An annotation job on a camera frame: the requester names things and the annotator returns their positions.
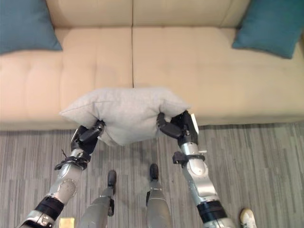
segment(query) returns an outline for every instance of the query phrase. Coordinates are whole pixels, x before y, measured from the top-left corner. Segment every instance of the silver metal arm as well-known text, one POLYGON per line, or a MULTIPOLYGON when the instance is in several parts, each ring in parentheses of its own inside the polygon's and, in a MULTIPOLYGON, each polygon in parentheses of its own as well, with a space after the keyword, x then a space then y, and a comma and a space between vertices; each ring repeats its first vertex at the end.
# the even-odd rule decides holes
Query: silver metal arm
MULTIPOLYGON (((181 151, 185 155, 202 155, 195 143, 188 142, 183 144, 181 151)), ((184 177, 189 186, 190 193, 195 205, 201 202, 219 200, 217 192, 208 176, 208 167, 202 159, 190 159, 182 168, 184 177)))
POLYGON ((173 163, 180 164, 190 193, 204 228, 235 228, 232 220, 219 201, 219 197, 208 176, 203 153, 198 150, 198 134, 195 116, 188 111, 166 122, 164 114, 158 115, 158 126, 166 135, 177 139, 181 152, 175 152, 173 163))
MULTIPOLYGON (((196 157, 203 154, 199 152, 197 144, 192 142, 187 142, 180 148, 185 155, 196 157)), ((231 219, 227 218, 223 208, 216 215, 211 213, 214 213, 214 208, 222 206, 214 185, 208 176, 208 167, 205 162, 198 158, 189 159, 182 168, 182 172, 187 180, 194 203, 203 219, 203 228, 235 228, 236 226, 231 219)))
POLYGON ((97 121, 91 129, 80 126, 71 140, 72 152, 55 167, 58 170, 57 180, 49 193, 29 213, 18 228, 52 228, 64 206, 75 195, 81 173, 90 162, 97 137, 102 134, 104 122, 97 121))
MULTIPOLYGON (((79 157, 82 153, 83 150, 74 149, 71 156, 79 157)), ((57 216, 61 212, 60 209, 63 209, 68 201, 75 195, 82 170, 83 168, 73 163, 64 164, 58 172, 55 183, 51 186, 49 193, 46 194, 46 197, 42 201, 42 205, 40 203, 35 210, 31 211, 19 227, 33 227, 34 224, 40 227, 53 227, 57 216)))

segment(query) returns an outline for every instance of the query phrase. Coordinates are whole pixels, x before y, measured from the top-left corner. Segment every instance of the sofa cushion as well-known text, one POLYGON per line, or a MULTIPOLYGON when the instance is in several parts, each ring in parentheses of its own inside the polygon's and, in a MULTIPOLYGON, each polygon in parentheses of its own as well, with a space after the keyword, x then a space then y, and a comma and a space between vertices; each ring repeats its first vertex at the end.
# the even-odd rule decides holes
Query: sofa cushion
POLYGON ((134 28, 134 86, 164 86, 188 102, 198 124, 304 119, 304 55, 235 50, 235 29, 134 28))
POLYGON ((0 54, 25 49, 62 50, 44 0, 0 1, 0 54))
POLYGON ((131 29, 56 29, 62 52, 0 57, 0 128, 69 129, 58 113, 101 87, 132 87, 131 29))
POLYGON ((252 0, 232 47, 292 58, 302 28, 303 0, 252 0))

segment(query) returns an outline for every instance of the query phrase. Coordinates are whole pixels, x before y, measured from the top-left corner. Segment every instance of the robot leg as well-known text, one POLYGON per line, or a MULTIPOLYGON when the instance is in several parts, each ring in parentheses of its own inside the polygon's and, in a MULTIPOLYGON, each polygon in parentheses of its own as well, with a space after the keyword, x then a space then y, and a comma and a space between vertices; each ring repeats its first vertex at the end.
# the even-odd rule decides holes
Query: robot leg
POLYGON ((158 166, 150 166, 150 191, 147 192, 147 224, 148 228, 172 228, 172 219, 169 212, 162 186, 158 181, 158 166))
POLYGON ((78 228, 105 228, 108 222, 108 216, 114 214, 116 172, 114 170, 108 173, 108 187, 103 191, 100 197, 86 209, 80 219, 78 228))

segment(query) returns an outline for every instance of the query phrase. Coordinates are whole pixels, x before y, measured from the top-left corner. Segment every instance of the gray carpet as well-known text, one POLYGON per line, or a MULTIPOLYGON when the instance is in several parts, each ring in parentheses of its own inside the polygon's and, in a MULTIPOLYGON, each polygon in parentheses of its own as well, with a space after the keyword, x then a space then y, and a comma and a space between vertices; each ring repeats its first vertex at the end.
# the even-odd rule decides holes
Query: gray carpet
MULTIPOLYGON (((0 133, 1 228, 17 226, 44 197, 71 136, 72 131, 0 133)), ((200 148, 208 150, 210 177, 237 224, 240 210, 251 207, 258 228, 304 227, 304 123, 206 126, 199 136, 200 148)), ((174 227, 202 227, 181 168, 172 164, 176 150, 168 137, 117 148, 99 142, 61 215, 78 222, 105 187, 108 170, 116 169, 115 215, 108 227, 146 227, 148 168, 155 162, 174 227)))

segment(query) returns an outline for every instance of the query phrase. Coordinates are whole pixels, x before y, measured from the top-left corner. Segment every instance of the shoe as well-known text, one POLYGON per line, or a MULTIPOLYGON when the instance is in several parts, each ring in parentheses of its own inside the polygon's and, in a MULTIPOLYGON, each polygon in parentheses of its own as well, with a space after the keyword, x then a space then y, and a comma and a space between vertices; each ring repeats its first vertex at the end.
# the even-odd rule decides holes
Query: shoe
POLYGON ((257 228, 255 216, 252 210, 248 208, 243 209, 239 215, 239 219, 241 221, 242 228, 257 228))

